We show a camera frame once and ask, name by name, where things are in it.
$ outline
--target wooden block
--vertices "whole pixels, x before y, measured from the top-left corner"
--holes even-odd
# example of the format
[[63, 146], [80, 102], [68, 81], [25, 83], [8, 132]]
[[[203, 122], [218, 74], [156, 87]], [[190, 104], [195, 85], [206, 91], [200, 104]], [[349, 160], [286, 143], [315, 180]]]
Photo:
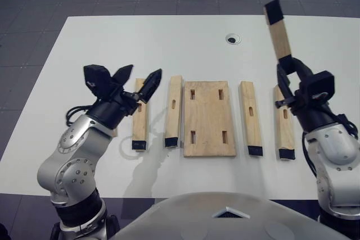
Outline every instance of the wooden block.
[[242, 81], [240, 83], [239, 91], [242, 100], [249, 154], [253, 156], [262, 156], [263, 146], [261, 142], [260, 124], [253, 82]]
[[[135, 81], [135, 91], [139, 91], [145, 79], [137, 78]], [[148, 105], [139, 101], [140, 105], [133, 114], [133, 140], [132, 148], [138, 151], [146, 149], [147, 139], [147, 107]]]
[[[274, 98], [275, 101], [282, 101], [284, 99], [279, 86], [274, 88]], [[291, 112], [285, 106], [275, 110], [276, 146], [279, 151], [279, 157], [285, 160], [294, 160], [295, 146]]]
[[165, 146], [178, 146], [178, 137], [181, 123], [181, 90], [182, 77], [172, 76], [169, 86], [168, 115], [165, 126]]
[[186, 81], [184, 156], [236, 156], [227, 81]]
[[265, 5], [264, 14], [269, 26], [272, 44], [274, 46], [276, 58], [279, 60], [291, 56], [291, 49], [287, 32], [285, 29], [284, 18], [278, 0]]

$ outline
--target plywood board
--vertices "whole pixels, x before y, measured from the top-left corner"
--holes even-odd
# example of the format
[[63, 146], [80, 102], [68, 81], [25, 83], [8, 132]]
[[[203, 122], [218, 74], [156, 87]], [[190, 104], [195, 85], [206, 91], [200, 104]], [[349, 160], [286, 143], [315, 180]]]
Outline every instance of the plywood board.
[[239, 90], [239, 95], [241, 95], [242, 100], [242, 112], [245, 119], [246, 142], [249, 154], [262, 156], [263, 146], [254, 84], [252, 81], [242, 81]]
[[[139, 91], [145, 79], [137, 78], [135, 81], [135, 91]], [[133, 114], [133, 140], [132, 148], [138, 151], [146, 149], [147, 139], [147, 107], [148, 105], [139, 101], [139, 107]]]
[[227, 81], [184, 86], [184, 156], [236, 156]]
[[178, 146], [178, 137], [181, 123], [182, 77], [172, 76], [168, 94], [168, 114], [165, 126], [165, 146]]
[[[274, 88], [274, 101], [284, 99], [279, 86]], [[290, 110], [283, 106], [275, 109], [276, 118], [276, 149], [279, 151], [281, 159], [295, 159], [294, 131], [292, 114]]]

